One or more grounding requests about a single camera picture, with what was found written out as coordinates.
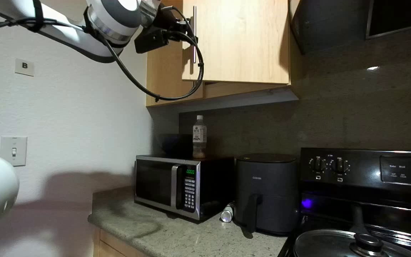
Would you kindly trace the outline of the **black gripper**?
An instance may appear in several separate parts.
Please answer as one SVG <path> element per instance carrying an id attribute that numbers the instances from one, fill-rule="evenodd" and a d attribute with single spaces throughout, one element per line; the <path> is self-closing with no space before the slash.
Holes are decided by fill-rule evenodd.
<path id="1" fill-rule="evenodd" d="M 181 39 L 191 46 L 199 45 L 199 38 L 187 32 L 179 11 L 174 6 L 161 5 L 153 24 L 136 38 L 134 46 L 137 54 L 147 54 L 167 46 L 170 41 L 180 42 Z"/>

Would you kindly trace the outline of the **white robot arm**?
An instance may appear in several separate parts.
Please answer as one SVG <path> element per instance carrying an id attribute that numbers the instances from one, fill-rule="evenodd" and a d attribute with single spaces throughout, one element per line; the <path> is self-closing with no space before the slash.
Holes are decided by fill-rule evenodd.
<path id="1" fill-rule="evenodd" d="M 0 28 L 20 26 L 86 58 L 101 64 L 117 64 L 127 45 L 139 54 L 186 42 L 199 46 L 191 24 L 174 6 L 161 0 L 87 0 L 83 22 L 42 0 L 0 0 Z M 0 159 L 0 221 L 14 206 L 20 183 L 12 165 Z"/>

